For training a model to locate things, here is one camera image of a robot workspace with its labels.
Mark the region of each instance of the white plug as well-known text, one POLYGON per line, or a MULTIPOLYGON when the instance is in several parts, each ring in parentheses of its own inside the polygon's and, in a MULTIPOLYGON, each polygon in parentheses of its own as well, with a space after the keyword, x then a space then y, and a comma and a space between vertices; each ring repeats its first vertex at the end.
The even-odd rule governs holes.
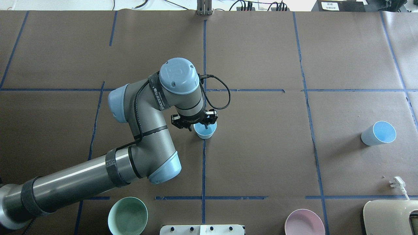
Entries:
POLYGON ((403 195, 405 195, 406 199, 409 200, 408 194, 406 193, 405 189, 405 182, 402 180, 402 178, 400 178, 399 176, 395 176, 393 177, 393 180, 389 181, 389 183, 392 188, 399 188, 403 195))

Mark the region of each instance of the white device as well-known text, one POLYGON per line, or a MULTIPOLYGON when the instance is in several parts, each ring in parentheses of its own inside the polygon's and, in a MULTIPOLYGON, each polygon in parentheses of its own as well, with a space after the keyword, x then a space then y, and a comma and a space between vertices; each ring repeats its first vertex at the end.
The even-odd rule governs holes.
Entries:
POLYGON ((160 235, 245 235, 242 225, 165 225, 160 235))

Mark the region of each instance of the black cable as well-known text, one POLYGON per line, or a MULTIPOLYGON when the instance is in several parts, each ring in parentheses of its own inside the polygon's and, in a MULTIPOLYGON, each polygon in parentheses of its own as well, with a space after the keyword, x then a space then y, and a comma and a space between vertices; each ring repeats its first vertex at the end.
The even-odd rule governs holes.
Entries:
POLYGON ((178 6, 178 7, 184 8, 184 9, 186 9, 186 10, 189 10, 188 8, 186 8, 186 7, 184 7, 184 6, 180 6, 179 4, 172 3, 172 2, 170 2, 170 1, 168 1, 168 0, 164 0, 164 1, 166 1, 166 2, 168 2, 168 3, 171 3, 171 4, 174 4, 174 5, 178 6))
POLYGON ((134 104, 133 104, 133 108, 134 108, 134 112, 135 112, 136 124, 138 125, 138 129, 139 129, 139 139, 138 139, 138 142, 141 142, 142 137, 143 137, 143 135, 142 135, 142 127, 141 127, 141 123, 139 122, 139 116, 138 116, 138 96, 141 93, 141 91, 148 85, 148 83, 150 83, 149 80, 147 80, 141 86, 141 88, 138 90, 138 92, 136 93, 136 96, 135 96, 134 104))
POLYGON ((35 222, 35 219, 36 219, 36 218, 33 218, 33 219, 31 220, 31 222, 28 224, 28 226, 26 227, 26 229, 25 229, 25 231, 22 233, 22 235, 25 235, 25 234, 29 231, 29 229, 31 228, 31 226, 32 226, 33 222, 35 222))
POLYGON ((141 7, 145 6, 145 4, 147 4, 147 2, 148 2, 148 0, 145 0, 145 2, 144 2, 143 4, 141 4, 141 5, 139 5, 139 6, 136 6, 136 7, 134 7, 133 9, 138 9, 138 8, 141 8, 141 7))
POLYGON ((205 98, 206 98, 206 100, 207 100, 207 102, 208 102, 208 104, 212 107, 212 108, 214 108, 214 109, 225 109, 225 108, 227 108, 228 106, 229 106, 229 103, 231 102, 231 91, 229 90, 229 88, 228 88, 228 86, 221 80, 221 79, 219 79, 218 77, 216 77, 215 75, 211 75, 211 74, 205 74, 205 75, 202 75, 201 76, 201 78, 203 78, 203 79, 206 79, 206 78, 209 78, 209 77, 213 77, 213 78, 215 78, 216 80, 218 80, 218 81, 220 81, 221 83, 222 83, 222 85, 224 85, 225 86, 225 88, 227 89, 227 91, 228 91, 228 103, 227 103, 227 105, 225 105, 225 106, 223 106, 223 107, 216 107, 216 106, 213 106, 211 103, 210 103, 210 101, 209 101, 209 99, 208 99, 208 97, 206 96, 206 91, 205 91, 205 89, 203 88, 203 84, 202 83, 199 83, 200 84, 200 89, 202 90, 202 92, 203 92, 203 95, 205 96, 205 98))
POLYGON ((242 8, 242 3, 244 3, 244 9, 246 8, 246 4, 245 4, 245 1, 244 0, 238 0, 238 1, 236 1, 236 2, 234 2, 234 4, 231 6, 231 8, 229 9, 229 10, 231 10, 232 9, 232 7, 237 3, 237 2, 241 2, 241 10, 243 10, 243 8, 242 8))
POLYGON ((279 8, 279 3, 278 3, 278 2, 272 2, 272 3, 270 4, 270 6, 268 7, 267 11, 269 11, 269 10, 270 10, 270 8, 271 8, 271 6, 272 6, 273 4, 276 4, 276 10, 279 8))

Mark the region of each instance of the black strap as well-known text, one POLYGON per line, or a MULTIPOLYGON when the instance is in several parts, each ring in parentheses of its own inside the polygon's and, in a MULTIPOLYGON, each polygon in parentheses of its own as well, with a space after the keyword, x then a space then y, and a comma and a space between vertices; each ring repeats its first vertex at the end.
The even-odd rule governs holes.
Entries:
POLYGON ((24 183, 22 186, 22 191, 20 192, 20 200, 22 201, 23 206, 31 215, 35 217, 41 217, 55 212, 46 212, 42 210, 36 203, 35 195, 33 194, 33 184, 35 183, 35 180, 39 178, 41 178, 41 176, 33 178, 24 183))
POLYGON ((110 180, 116 187, 121 188, 130 184, 123 179, 122 174, 117 169, 116 149, 112 149, 109 152, 107 152, 105 160, 107 174, 109 175, 110 180))

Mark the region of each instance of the black box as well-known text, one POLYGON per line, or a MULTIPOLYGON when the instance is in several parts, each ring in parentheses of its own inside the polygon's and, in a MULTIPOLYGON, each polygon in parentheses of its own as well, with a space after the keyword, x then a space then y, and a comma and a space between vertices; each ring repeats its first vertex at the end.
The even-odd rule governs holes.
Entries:
POLYGON ((365 12, 363 2, 317 0, 311 11, 352 11, 365 12))

